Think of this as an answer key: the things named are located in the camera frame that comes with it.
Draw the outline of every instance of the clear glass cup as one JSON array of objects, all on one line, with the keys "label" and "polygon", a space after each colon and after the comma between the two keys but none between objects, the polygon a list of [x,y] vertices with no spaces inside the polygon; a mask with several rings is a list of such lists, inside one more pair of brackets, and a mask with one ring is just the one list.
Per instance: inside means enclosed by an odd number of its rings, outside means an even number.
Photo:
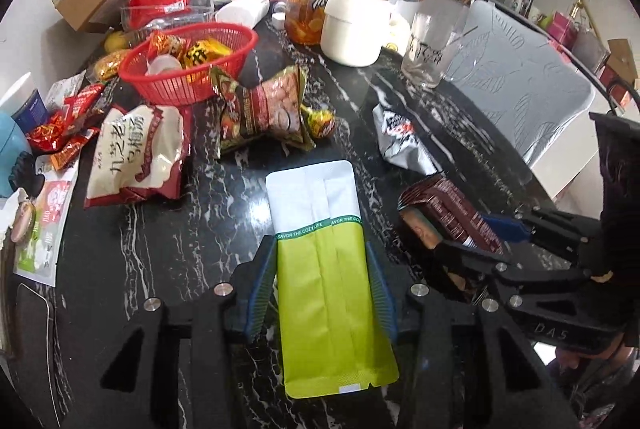
[{"label": "clear glass cup", "polygon": [[415,15],[402,73],[417,86],[435,88],[460,50],[468,6],[456,0],[425,0]]}]

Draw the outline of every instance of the silver screw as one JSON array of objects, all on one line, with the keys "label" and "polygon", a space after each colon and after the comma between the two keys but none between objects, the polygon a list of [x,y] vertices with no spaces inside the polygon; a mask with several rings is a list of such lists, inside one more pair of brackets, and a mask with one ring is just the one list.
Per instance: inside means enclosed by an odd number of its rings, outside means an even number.
[{"label": "silver screw", "polygon": [[416,297],[424,297],[429,293],[429,287],[426,284],[417,283],[411,287],[411,293]]},{"label": "silver screw", "polygon": [[509,304],[513,308],[520,308],[522,306],[522,297],[520,297],[519,295],[512,295],[509,299]]},{"label": "silver screw", "polygon": [[234,287],[231,283],[218,283],[216,287],[213,288],[213,293],[224,297],[225,295],[229,295],[233,290]]},{"label": "silver screw", "polygon": [[160,306],[162,306],[162,301],[157,297],[149,297],[145,301],[145,310],[147,312],[155,312]]},{"label": "silver screw", "polygon": [[486,299],[482,300],[482,309],[488,311],[489,313],[493,313],[498,309],[498,301],[487,297]]}]

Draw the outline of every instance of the red plastic basket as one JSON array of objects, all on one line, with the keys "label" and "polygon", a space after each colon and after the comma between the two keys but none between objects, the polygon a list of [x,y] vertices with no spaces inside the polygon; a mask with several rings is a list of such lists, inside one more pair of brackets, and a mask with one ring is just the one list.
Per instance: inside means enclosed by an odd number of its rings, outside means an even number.
[{"label": "red plastic basket", "polygon": [[137,46],[123,61],[118,70],[120,78],[132,84],[150,104],[187,105],[206,100],[213,95],[209,80],[209,68],[220,66],[233,78],[238,78],[246,57],[258,42],[258,34],[249,28],[231,23],[198,23],[168,30],[191,41],[213,37],[234,52],[222,59],[201,64],[189,70],[145,75],[146,51],[149,39]]}]

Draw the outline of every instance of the green gift bag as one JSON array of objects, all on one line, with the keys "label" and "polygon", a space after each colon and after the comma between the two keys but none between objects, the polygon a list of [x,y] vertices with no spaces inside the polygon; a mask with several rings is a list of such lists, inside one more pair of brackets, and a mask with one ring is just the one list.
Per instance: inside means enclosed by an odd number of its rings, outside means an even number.
[{"label": "green gift bag", "polygon": [[398,379],[374,314],[353,167],[346,160],[271,173],[278,240],[284,387],[293,398]]}]

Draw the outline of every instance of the gray chair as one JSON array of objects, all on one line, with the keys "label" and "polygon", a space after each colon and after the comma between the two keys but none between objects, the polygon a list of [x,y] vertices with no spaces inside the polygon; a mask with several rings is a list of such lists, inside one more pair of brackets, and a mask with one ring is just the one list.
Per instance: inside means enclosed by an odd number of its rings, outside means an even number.
[{"label": "gray chair", "polygon": [[593,102],[595,90],[547,37],[492,3],[469,9],[447,78],[473,101],[529,165]]}]

